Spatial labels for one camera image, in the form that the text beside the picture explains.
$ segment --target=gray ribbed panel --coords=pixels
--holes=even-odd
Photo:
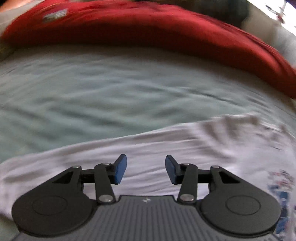
[[[20,234],[14,241],[276,241],[265,237],[239,239],[220,234],[192,206],[179,205],[172,196],[123,196],[101,206],[92,220],[77,231],[56,238]]]

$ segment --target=circular disc cover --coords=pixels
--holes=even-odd
[[[56,188],[52,193],[27,193],[12,207],[12,216],[23,232],[34,236],[58,236],[77,229],[92,213],[92,202],[83,193]]]
[[[201,202],[201,212],[214,227],[230,235],[260,235],[278,221],[280,208],[277,200],[254,188],[228,184],[229,188],[209,193]]]

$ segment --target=red fabric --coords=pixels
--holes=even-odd
[[[65,17],[43,21],[45,15],[63,9]],[[160,47],[246,70],[296,98],[296,70],[274,48],[236,27],[177,6],[45,0],[18,17],[2,39],[16,47],[74,43]]]

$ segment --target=light green fabric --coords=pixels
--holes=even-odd
[[[157,49],[18,50],[0,63],[0,103],[1,162],[221,114],[256,112],[296,130],[290,99],[254,75]],[[2,221],[0,240],[15,230]]]

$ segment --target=white star logo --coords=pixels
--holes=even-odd
[[[144,203],[148,203],[148,202],[151,201],[151,199],[147,197],[147,198],[143,199],[142,201],[143,201]]]

